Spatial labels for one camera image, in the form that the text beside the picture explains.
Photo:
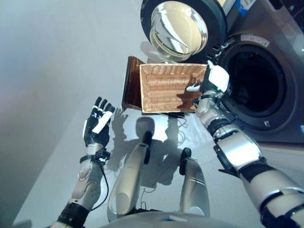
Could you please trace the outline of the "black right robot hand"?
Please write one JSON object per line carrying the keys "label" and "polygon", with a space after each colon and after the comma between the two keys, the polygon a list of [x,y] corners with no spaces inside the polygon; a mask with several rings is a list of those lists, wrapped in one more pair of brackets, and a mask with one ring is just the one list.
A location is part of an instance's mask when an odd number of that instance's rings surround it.
{"label": "black right robot hand", "polygon": [[202,92],[209,90],[226,92],[229,83],[228,72],[219,65],[213,64],[210,60],[207,61],[207,69],[203,80],[186,87],[187,92]]}

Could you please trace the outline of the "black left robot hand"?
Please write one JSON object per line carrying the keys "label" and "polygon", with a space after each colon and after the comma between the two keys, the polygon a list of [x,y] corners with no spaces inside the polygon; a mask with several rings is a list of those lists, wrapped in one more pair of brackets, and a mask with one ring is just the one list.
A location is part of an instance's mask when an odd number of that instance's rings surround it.
{"label": "black left robot hand", "polygon": [[97,97],[89,117],[85,120],[82,136],[85,146],[93,143],[105,147],[109,142],[109,124],[115,107],[102,97]]}

